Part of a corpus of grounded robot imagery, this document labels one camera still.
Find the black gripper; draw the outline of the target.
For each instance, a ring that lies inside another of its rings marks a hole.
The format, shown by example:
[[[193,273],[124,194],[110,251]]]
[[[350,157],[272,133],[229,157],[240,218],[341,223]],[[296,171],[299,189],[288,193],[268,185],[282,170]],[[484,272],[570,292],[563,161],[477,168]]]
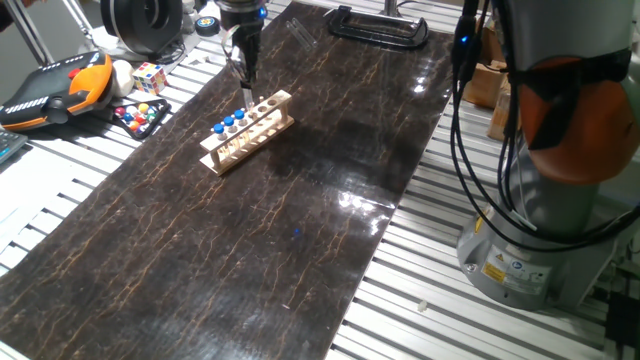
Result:
[[[242,88],[253,86],[257,79],[261,32],[264,27],[265,9],[256,8],[243,12],[221,11],[221,25],[230,33],[232,43],[231,65]],[[244,55],[248,56],[248,70]]]

